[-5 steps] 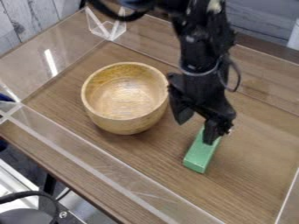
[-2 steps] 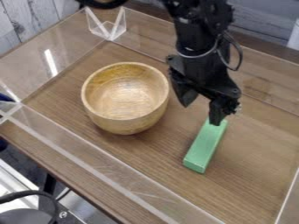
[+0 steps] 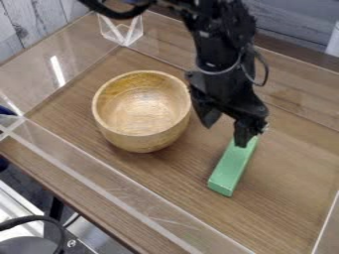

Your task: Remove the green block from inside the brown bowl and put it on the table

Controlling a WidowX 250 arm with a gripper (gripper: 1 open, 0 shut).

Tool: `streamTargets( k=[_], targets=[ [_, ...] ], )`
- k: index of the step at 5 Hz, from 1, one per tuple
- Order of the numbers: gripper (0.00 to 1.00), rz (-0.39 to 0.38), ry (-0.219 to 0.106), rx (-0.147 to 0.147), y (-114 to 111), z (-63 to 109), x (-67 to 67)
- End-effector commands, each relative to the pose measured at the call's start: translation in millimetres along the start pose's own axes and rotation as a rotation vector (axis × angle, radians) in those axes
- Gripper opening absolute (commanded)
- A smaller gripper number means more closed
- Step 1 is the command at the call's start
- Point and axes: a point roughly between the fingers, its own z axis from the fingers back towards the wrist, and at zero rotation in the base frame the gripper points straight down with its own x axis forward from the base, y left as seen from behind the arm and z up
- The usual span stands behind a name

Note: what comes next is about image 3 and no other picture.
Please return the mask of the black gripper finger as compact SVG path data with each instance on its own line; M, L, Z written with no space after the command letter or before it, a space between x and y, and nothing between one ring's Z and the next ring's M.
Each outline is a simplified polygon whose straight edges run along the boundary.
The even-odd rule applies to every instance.
M242 119L235 122L235 144L245 148L250 140L261 135L267 128L267 122L262 119Z
M191 93L193 105L206 128L211 128L222 117L222 111L217 108L214 100L201 93Z

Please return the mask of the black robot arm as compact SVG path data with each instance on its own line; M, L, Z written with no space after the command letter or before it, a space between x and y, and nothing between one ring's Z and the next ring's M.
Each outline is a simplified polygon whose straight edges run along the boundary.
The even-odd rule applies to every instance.
M234 140L241 148L263 133L269 109L255 94L266 85L255 80L255 17L243 0L123 0L126 11L99 0L79 0L94 12L115 20L133 19L161 6L181 16L193 36L197 69L186 73L194 108L206 127L223 115L235 119Z

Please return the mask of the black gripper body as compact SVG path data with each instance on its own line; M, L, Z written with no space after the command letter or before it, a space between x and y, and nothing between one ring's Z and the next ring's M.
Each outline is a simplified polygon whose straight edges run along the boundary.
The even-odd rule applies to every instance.
M206 74L198 70L186 72L191 93L209 96L222 111L237 121L262 119L267 122L269 109L255 94L254 86L237 69L225 74Z

